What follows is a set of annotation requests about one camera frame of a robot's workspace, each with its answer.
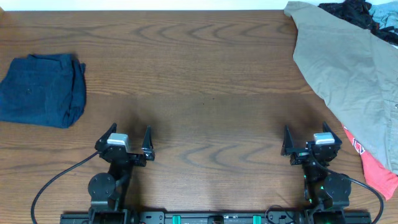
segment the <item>navy fabric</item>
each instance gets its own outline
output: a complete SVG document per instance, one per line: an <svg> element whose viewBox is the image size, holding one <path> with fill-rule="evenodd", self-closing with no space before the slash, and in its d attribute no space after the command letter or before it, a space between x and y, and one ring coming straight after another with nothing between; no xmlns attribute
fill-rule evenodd
<svg viewBox="0 0 398 224"><path fill-rule="evenodd" d="M0 83L0 121L68 128L84 111L84 72L70 54L15 58Z"/></svg>

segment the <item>cable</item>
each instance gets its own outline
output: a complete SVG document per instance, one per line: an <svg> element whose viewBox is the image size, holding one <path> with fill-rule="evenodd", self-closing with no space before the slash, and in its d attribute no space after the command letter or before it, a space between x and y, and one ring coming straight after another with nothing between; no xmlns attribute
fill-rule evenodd
<svg viewBox="0 0 398 224"><path fill-rule="evenodd" d="M383 198L381 197L381 195L379 194L379 192L377 192L377 191L374 190L372 187L370 187L370 186L368 186L368 185L366 185L366 184L364 184L364 183L362 183L362 182L360 182L360 181L358 181L358 180L356 180L356 179L353 179L353 178L351 178L351 177L348 177L348 176L345 175L345 174L339 174L339 173L337 173L337 172L335 172L335 171L333 171L333 170L330 170L330 169L328 169L328 168L322 166L322 165L315 159L315 156L313 155L313 152L312 152L312 151L310 152L310 156L311 156L312 159L315 161L315 164L317 165L317 167L319 167L319 168L321 168L321 169L323 169L323 170L325 170L325 171L327 171L327 172L329 172L329 173L331 173L331 174L342 175L342 176L343 176L344 178L346 178L347 180L349 180L349 181L351 181L351 182L353 182L353 183L355 183L355 184L358 184L359 186L364 187L365 189L368 189L368 190L370 190L372 193L374 193L374 194L376 195L376 197L377 197L377 198L379 199L379 201L380 201L380 209L379 209L379 213L377 214L377 216L375 217L375 219L373 220L373 222L372 222L371 224L375 224L375 223L377 223L377 222L379 221L379 219L381 218L381 215L383 214L383 210L384 210Z"/></svg>
<svg viewBox="0 0 398 224"><path fill-rule="evenodd" d="M39 199L40 195L43 193L43 191L55 180L57 180L60 176L62 176L63 174L66 174L67 172L73 170L74 168L84 164L85 162L89 161L90 159L92 159L93 157L95 157L98 154L98 152L95 152L94 154L92 154L91 156L87 157L86 159L82 160L81 162L71 166L70 168L67 168L66 170L62 171L61 173L59 173L58 175L56 175L55 177L53 177L50 181L48 181L37 193L35 199L32 202L32 206L30 208L30 217L32 218L32 222L33 224L37 224L37 220L35 217L35 206L37 203L37 200Z"/></svg>
<svg viewBox="0 0 398 224"><path fill-rule="evenodd" d="M270 210L270 209L273 208L273 207L279 207L279 208L283 209L283 211L286 213L286 215L294 222L294 218L291 217L291 216L286 212L286 209L285 209L284 207L282 207L282 206L280 206L280 205L271 205L271 206L268 207L268 209L266 210L266 219L267 219L267 221L268 221L270 224L275 224L273 221L271 221L271 220L268 219L268 210Z"/></svg>

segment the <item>white wall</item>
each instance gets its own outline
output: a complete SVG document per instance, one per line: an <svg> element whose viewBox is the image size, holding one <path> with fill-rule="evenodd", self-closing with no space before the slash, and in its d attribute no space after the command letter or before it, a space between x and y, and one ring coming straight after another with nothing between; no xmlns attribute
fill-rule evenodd
<svg viewBox="0 0 398 224"><path fill-rule="evenodd" d="M306 1L315 5L343 0ZM383 4L391 0L368 0ZM287 0L0 0L5 11L283 9Z"/></svg>

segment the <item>red cloth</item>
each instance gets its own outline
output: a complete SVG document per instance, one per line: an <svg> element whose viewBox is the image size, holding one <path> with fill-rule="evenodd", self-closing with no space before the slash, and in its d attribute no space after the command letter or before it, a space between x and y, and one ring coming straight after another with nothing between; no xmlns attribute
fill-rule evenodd
<svg viewBox="0 0 398 224"><path fill-rule="evenodd" d="M364 147L362 147L361 143L354 138L346 127L344 127L344 131L351 144L359 155L361 155L366 183L383 194L386 200L389 200L398 187L398 176L385 169L383 165L370 154L370 152L366 151Z"/></svg>

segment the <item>wood grain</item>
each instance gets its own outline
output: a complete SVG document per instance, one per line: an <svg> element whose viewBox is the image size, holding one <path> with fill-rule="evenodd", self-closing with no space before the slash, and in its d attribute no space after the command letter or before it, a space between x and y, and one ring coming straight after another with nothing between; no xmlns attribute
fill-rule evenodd
<svg viewBox="0 0 398 224"><path fill-rule="evenodd" d="M283 127L297 142L327 121L343 140L331 168L364 181L341 124L292 59L297 30L282 11L9 12L0 22L0 78L27 54L70 52L87 64L87 105L69 129L0 123L0 222L30 223L37 191L94 152L113 122L138 149L154 129L155 162L133 171L138 210L266 210L303 202L302 170L279 155ZM39 223L88 210L95 158L55 181ZM377 198L353 185L351 209L375 217ZM381 223L396 223L397 197Z"/></svg>

